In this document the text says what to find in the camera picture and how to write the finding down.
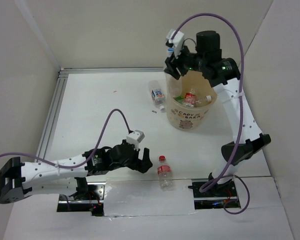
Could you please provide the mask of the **green plastic bottle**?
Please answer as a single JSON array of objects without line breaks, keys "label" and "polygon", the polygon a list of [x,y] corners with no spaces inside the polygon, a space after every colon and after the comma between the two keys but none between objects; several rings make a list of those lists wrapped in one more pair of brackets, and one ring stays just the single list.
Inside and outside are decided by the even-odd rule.
[{"label": "green plastic bottle", "polygon": [[176,97],[176,98],[174,98],[174,100],[176,102],[178,102],[179,104],[183,104],[184,103],[184,98],[181,95],[178,96],[178,97]]}]

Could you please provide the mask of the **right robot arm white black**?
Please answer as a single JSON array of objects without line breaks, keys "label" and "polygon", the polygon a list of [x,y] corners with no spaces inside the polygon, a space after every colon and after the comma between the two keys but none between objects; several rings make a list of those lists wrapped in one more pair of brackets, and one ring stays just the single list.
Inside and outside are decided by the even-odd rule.
[{"label": "right robot arm white black", "polygon": [[233,141],[221,147],[224,162],[209,174],[208,182],[199,191],[220,196],[231,182],[242,161],[250,159],[271,142],[269,134],[259,128],[243,91],[243,81],[237,63],[223,58],[220,35],[213,30],[196,34],[195,53],[184,44],[180,31],[170,30],[166,37],[167,58],[164,73],[169,86],[188,72],[201,73],[217,94],[230,123]]}]

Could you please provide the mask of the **red label cola bottle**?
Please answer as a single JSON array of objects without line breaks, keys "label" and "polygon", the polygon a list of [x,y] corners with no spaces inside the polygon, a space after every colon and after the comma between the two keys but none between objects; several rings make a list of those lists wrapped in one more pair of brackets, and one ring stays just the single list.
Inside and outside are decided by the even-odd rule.
[{"label": "red label cola bottle", "polygon": [[159,166],[156,171],[159,178],[159,185],[163,190],[168,190],[173,186],[171,167],[167,163],[166,157],[164,155],[159,156],[158,161]]}]

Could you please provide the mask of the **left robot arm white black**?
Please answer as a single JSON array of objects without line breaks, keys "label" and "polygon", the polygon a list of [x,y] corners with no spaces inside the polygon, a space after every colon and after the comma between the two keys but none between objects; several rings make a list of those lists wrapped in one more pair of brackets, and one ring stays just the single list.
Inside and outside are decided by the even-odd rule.
[{"label": "left robot arm white black", "polygon": [[142,174],[153,166],[148,148],[139,150],[123,140],[114,147],[105,146],[75,157],[43,162],[22,162],[12,157],[0,170],[0,204],[10,204],[33,195],[60,194],[82,200],[91,189],[87,177],[106,175],[110,171],[129,168]]}]

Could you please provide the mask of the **red white label bottle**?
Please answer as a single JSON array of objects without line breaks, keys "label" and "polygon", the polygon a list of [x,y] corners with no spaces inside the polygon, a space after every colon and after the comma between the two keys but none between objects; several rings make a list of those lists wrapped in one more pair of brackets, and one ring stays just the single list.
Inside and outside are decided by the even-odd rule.
[{"label": "red white label bottle", "polygon": [[197,87],[192,87],[186,94],[184,98],[184,105],[186,107],[198,108],[202,104],[202,97],[200,91]]}]

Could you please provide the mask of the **long clear bottle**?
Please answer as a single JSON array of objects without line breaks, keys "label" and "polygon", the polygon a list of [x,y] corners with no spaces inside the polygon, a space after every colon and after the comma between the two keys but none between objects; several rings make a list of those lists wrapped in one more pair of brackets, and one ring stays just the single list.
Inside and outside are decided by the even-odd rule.
[{"label": "long clear bottle", "polygon": [[206,96],[195,96],[195,101],[194,101],[194,106],[196,108],[201,108],[204,106],[209,105],[212,102],[212,96],[211,95],[206,95]]}]

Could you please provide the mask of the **blue orange label bottle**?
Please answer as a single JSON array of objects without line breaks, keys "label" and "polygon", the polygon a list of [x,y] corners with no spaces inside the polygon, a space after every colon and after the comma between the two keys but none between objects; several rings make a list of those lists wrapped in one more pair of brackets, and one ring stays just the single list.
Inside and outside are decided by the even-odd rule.
[{"label": "blue orange label bottle", "polygon": [[148,88],[152,102],[162,113],[166,111],[166,97],[157,80],[152,80],[148,83]]}]

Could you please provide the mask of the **clear bottle white cap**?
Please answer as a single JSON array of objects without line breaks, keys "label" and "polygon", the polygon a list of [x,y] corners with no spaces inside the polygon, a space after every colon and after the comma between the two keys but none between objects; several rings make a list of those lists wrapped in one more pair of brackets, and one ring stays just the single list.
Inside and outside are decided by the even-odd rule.
[{"label": "clear bottle white cap", "polygon": [[[167,64],[164,63],[164,71],[167,69]],[[182,79],[179,80],[175,79],[173,76],[171,76],[169,73],[165,72],[165,78],[166,78],[166,84],[167,84],[167,90],[169,92],[169,95],[175,99],[182,95]]]}]

